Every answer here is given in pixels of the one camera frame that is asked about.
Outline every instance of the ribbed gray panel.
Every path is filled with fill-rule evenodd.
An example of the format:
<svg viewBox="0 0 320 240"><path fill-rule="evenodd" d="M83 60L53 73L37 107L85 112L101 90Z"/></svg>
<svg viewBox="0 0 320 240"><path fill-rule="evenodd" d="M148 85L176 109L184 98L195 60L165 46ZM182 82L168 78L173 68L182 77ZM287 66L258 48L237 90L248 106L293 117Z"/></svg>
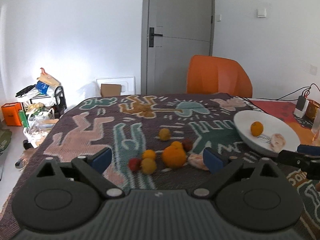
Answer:
<svg viewBox="0 0 320 240"><path fill-rule="evenodd" d="M97 217L64 234L23 230L15 240L302 240L292 229L273 234L244 231L226 223L207 200L185 190L132 190L108 201Z"/></svg>

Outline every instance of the door frame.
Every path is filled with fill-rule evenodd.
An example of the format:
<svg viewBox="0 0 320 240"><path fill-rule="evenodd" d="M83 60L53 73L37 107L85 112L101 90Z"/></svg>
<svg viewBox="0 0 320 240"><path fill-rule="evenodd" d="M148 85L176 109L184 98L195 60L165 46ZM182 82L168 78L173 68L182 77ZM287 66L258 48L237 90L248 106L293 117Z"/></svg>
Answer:
<svg viewBox="0 0 320 240"><path fill-rule="evenodd" d="M141 30L141 94L147 94L147 77L148 77L148 39L149 39L149 2L150 0L142 1L142 30ZM210 48L209 55L213 52L213 37L214 37L214 4L212 0L212 22L210 31Z"/></svg>

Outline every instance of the yellow fruit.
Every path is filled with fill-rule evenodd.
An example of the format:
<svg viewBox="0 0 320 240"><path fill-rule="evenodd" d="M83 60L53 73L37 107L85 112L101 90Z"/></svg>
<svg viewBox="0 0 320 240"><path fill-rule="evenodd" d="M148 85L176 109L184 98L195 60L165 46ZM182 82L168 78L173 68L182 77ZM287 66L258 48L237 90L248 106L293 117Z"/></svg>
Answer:
<svg viewBox="0 0 320 240"><path fill-rule="evenodd" d="M256 121L250 127L253 136L259 136L263 132L263 124Z"/></svg>
<svg viewBox="0 0 320 240"><path fill-rule="evenodd" d="M171 146L176 147L177 149L183 149L182 143L178 141L174 141L171 143Z"/></svg>
<svg viewBox="0 0 320 240"><path fill-rule="evenodd" d="M185 151L175 146L169 146L164 149L161 157L164 164L172 169L181 168L187 161Z"/></svg>
<svg viewBox="0 0 320 240"><path fill-rule="evenodd" d="M156 154L156 152L154 150L146 150L142 154L142 160L144 160L146 158L150 158L152 160L155 160L156 156L157 156L157 154Z"/></svg>
<svg viewBox="0 0 320 240"><path fill-rule="evenodd" d="M171 133L170 130L168 128L162 128L159 131L159 139L161 141L168 141L171 138Z"/></svg>
<svg viewBox="0 0 320 240"><path fill-rule="evenodd" d="M157 169L157 164L153 159L146 158L141 161L141 170L144 174L152 174Z"/></svg>

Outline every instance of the light switch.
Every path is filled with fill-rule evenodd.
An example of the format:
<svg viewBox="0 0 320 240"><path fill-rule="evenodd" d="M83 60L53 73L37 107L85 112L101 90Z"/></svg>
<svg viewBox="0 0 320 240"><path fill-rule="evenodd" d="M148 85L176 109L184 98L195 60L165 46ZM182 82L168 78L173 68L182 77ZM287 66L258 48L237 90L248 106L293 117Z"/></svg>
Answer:
<svg viewBox="0 0 320 240"><path fill-rule="evenodd" d="M266 8L258 8L257 9L257 17L258 18L266 18L267 17L267 9Z"/></svg>

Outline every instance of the red fruit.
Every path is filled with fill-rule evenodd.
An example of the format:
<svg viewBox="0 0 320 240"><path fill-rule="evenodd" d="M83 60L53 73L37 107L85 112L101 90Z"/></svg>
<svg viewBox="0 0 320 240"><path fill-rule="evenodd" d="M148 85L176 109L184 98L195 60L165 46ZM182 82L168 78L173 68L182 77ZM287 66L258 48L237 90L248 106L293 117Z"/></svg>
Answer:
<svg viewBox="0 0 320 240"><path fill-rule="evenodd" d="M128 167L131 171L139 171L141 165L141 160L138 158L132 158L129 160Z"/></svg>
<svg viewBox="0 0 320 240"><path fill-rule="evenodd" d="M193 148L193 142L190 139L184 139L182 141L182 146L186 152L191 151Z"/></svg>

